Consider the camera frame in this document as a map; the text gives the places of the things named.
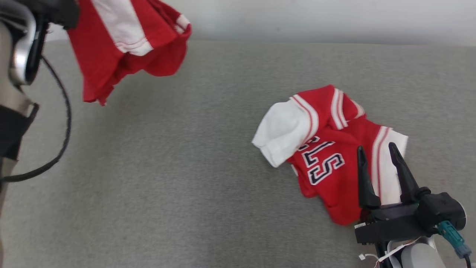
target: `black cable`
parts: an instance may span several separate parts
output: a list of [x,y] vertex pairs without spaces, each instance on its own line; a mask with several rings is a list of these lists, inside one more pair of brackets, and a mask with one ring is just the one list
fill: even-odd
[[43,166],[41,166],[41,167],[39,167],[35,170],[32,170],[30,172],[27,172],[25,174],[3,177],[3,178],[1,178],[0,182],[20,182],[20,181],[28,180],[28,179],[31,179],[33,177],[36,177],[38,175],[43,174],[44,172],[46,172],[50,168],[52,168],[60,160],[60,158],[63,156],[64,152],[66,151],[66,148],[68,147],[69,139],[71,137],[71,103],[69,102],[68,94],[66,93],[66,89],[64,88],[64,85],[61,82],[61,79],[56,74],[56,72],[53,69],[53,67],[51,66],[50,62],[43,55],[41,56],[41,59],[45,63],[46,67],[50,71],[53,78],[55,79],[56,83],[58,84],[58,87],[61,89],[61,94],[63,95],[64,102],[65,102],[65,105],[66,105],[67,121],[66,121],[66,134],[65,134],[64,141],[63,141],[63,147],[59,151],[58,155],[53,160],[46,163],[45,165],[43,165]]
[[466,254],[464,255],[465,257],[465,260],[466,260],[466,266],[468,266],[468,268],[471,268],[471,261],[469,260],[469,256]]

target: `printed number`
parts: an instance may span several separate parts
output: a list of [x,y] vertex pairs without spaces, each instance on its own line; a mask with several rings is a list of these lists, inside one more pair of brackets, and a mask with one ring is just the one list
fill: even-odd
[[345,163],[346,162],[344,162],[344,158],[341,154],[333,154],[324,160],[322,163],[322,168],[320,165],[317,165],[315,168],[307,172],[309,181],[312,185],[317,185],[327,176],[331,175],[333,170],[339,169]]
[[[306,144],[304,144],[298,151],[302,152],[309,148],[309,143],[315,143],[319,141],[319,137],[314,136],[311,140],[309,140]],[[336,153],[331,155],[330,157],[326,158],[322,162],[322,166],[319,164],[319,159],[316,155],[318,152],[322,151],[324,148],[332,146],[335,142],[323,142],[316,146],[314,149],[305,151],[301,155],[306,163],[306,167],[309,169],[307,175],[309,177],[309,181],[312,185],[317,185],[327,176],[332,174],[333,170],[339,169],[343,166],[346,162],[341,154]]]

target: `white panel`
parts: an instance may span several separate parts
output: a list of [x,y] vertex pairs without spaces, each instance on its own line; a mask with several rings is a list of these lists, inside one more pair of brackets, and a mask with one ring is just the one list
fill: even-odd
[[194,39],[476,45],[474,0],[166,0]]

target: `gray table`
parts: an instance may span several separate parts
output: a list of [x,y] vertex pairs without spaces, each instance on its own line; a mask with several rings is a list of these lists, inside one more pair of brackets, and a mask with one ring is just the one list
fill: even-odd
[[[461,201],[476,250],[476,48],[194,41],[177,75],[129,76],[106,107],[81,102],[67,42],[45,54],[72,99],[72,139],[50,172],[9,186],[4,267],[372,267],[353,227],[333,224],[287,164],[270,167],[250,143],[273,103],[330,83],[410,137],[415,177]],[[17,172],[53,157],[64,132],[45,68],[28,91],[42,107]]]

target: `basketball jersey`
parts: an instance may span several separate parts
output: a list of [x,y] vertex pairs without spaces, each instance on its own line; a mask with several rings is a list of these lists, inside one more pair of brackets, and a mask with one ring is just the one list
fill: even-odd
[[369,174],[382,204],[400,202],[397,170],[388,144],[402,155],[408,137],[367,119],[364,109],[329,85],[298,93],[273,105],[264,116],[253,144],[274,167],[286,160],[305,197],[320,196],[334,222],[359,218],[357,148],[369,159]]
[[69,40],[84,76],[83,99],[106,104],[126,75],[173,75],[187,51],[191,25],[159,0],[78,0]]

